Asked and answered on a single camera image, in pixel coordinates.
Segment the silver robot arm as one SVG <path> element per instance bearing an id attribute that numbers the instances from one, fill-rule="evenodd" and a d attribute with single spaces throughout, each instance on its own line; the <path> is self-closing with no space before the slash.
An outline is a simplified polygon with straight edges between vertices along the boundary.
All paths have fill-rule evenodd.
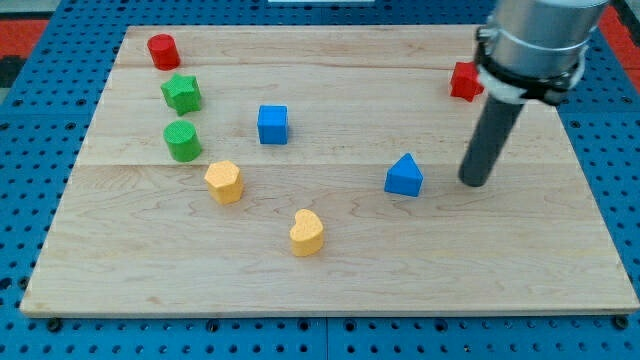
<path id="1" fill-rule="evenodd" d="M 607 0 L 499 0 L 476 30 L 474 63 L 488 94 L 508 104 L 560 104 L 585 71 Z"/>

